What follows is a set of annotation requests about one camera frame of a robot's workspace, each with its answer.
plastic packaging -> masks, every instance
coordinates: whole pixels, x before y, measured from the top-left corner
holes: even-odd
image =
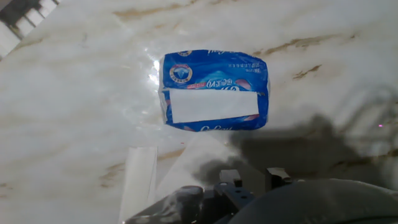
[[[252,130],[267,123],[270,86],[267,65],[259,58],[219,50],[167,54],[159,79],[165,124],[209,131]]]

brand logo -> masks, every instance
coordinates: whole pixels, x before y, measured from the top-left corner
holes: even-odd
[[[170,77],[177,83],[185,83],[192,78],[192,69],[188,65],[173,65]]]
[[[230,128],[223,128],[220,125],[215,126],[213,129],[211,129],[209,126],[203,126],[201,127],[200,131],[211,131],[211,130],[232,130],[232,127]]]
[[[207,51],[207,54],[212,54],[212,53],[217,53],[217,54],[223,54],[223,53],[225,53],[226,51],[224,51],[224,50],[208,50]]]
[[[232,79],[222,79],[222,80],[209,80],[206,83],[207,88],[221,87],[226,85],[232,85]]]
[[[191,53],[192,53],[191,50],[186,50],[186,51],[183,51],[183,52],[179,52],[178,54],[183,56],[183,57],[186,57],[186,56],[190,55]]]

white marble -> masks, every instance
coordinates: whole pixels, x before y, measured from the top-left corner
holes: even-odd
[[[314,114],[344,125],[376,91],[398,86],[397,6],[395,0],[62,1],[0,63],[1,223],[117,222],[128,147],[159,146],[162,154],[195,136],[162,124],[157,69],[167,52],[236,50],[265,60],[271,79],[265,131]],[[358,151],[380,153],[387,151]],[[387,161],[384,180],[397,187],[395,161],[380,159]]]

brown vein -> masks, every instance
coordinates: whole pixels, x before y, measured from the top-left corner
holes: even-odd
[[[140,18],[143,16],[148,16],[151,14],[155,14],[157,12],[163,12],[163,11],[171,11],[174,9],[180,9],[183,7],[188,7],[191,6],[192,4],[195,4],[198,0],[192,0],[190,1],[189,4],[186,5],[180,5],[180,4],[171,4],[169,6],[166,7],[157,7],[157,8],[153,8],[153,9],[147,9],[147,10],[143,10],[143,11],[139,11],[137,9],[128,9],[125,11],[116,11],[116,12],[112,12],[114,15],[118,16],[120,19],[126,21],[126,20],[130,20],[133,18]]]
[[[308,74],[308,72],[316,72],[316,71],[318,71],[318,69],[319,69],[321,66],[322,66],[322,65],[317,65],[317,66],[311,68],[310,70],[308,70],[308,71],[306,71],[306,72],[301,71],[301,72],[295,74],[294,77],[293,77],[293,79],[301,79],[301,78],[303,78],[306,74]]]
[[[157,157],[157,161],[159,162],[159,161],[163,161],[163,160],[166,160],[166,159],[171,159],[171,158],[174,158],[174,157],[181,156],[181,154],[184,152],[184,150],[185,150],[185,148],[183,148],[181,150],[174,151],[174,152],[168,152],[168,153],[165,153],[163,155],[160,155],[160,156]]]

tissue paper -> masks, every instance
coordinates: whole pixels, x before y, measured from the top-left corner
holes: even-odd
[[[190,50],[161,60],[166,124],[187,131],[257,129],[267,122],[267,65],[240,52]]]

